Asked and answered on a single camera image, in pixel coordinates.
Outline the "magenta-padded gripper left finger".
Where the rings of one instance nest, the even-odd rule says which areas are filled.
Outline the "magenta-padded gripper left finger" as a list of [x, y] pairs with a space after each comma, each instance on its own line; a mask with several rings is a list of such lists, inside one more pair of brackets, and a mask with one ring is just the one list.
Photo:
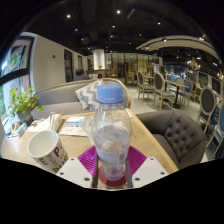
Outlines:
[[95, 147], [87, 149], [79, 157], [70, 157], [57, 176], [84, 188], [96, 188], [98, 184], [98, 158]]

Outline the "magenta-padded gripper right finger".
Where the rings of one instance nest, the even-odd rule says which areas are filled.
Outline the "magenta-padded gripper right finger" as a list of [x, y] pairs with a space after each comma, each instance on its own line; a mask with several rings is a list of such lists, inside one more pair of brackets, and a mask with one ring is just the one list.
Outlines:
[[155, 157], [146, 157], [130, 146], [126, 160], [126, 177], [129, 188], [140, 188], [168, 175]]

